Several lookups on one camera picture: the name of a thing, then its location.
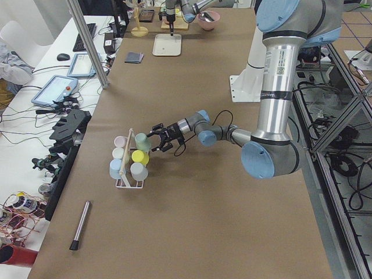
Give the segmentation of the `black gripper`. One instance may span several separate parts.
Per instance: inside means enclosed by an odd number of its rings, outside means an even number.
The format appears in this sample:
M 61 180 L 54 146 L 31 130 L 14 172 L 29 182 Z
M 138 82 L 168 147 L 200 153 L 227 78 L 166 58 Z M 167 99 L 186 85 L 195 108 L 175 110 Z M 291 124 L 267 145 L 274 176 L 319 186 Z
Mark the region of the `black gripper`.
M 173 123 L 167 127 L 164 127 L 163 123 L 159 123 L 152 127 L 151 131 L 146 135 L 148 138 L 158 136 L 160 138 L 159 146 L 151 149 L 152 152 L 162 151 L 166 152 L 173 147 L 172 140 L 177 140 L 177 137 L 183 133 L 177 123 Z
M 167 19 L 167 21 L 169 23 L 169 26 L 170 26 L 170 36 L 173 36 L 174 35 L 174 22 L 176 20 L 176 15 L 167 13 L 166 14 L 166 19 Z

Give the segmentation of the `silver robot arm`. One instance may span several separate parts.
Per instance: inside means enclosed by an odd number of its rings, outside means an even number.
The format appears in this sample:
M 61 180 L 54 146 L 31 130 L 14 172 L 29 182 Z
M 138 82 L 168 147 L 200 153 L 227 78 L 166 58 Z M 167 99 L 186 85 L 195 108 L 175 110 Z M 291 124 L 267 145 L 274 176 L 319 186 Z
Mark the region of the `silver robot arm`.
M 165 8 L 166 8 L 166 19 L 169 22 L 169 28 L 170 28 L 170 35 L 174 35 L 174 22 L 176 20 L 176 5 L 179 5 L 181 8 L 181 11 L 186 18 L 186 22 L 190 23 L 195 18 L 196 15 L 201 13 L 201 11 L 211 7 L 214 5 L 217 1 L 214 0 L 202 0 L 199 2 L 196 2 L 194 4 L 190 4 L 187 0 L 165 0 Z
M 335 41 L 341 33 L 343 11 L 342 1 L 258 1 L 256 26 L 263 34 L 266 56 L 256 130 L 212 125 L 206 111 L 200 110 L 168 127 L 152 127 L 150 135 L 160 138 L 157 150 L 169 150 L 173 140 L 183 144 L 184 136 L 193 132 L 204 146 L 219 140 L 239 145 L 242 165 L 252 177 L 296 172 L 303 155 L 286 129 L 298 54 L 303 47 Z

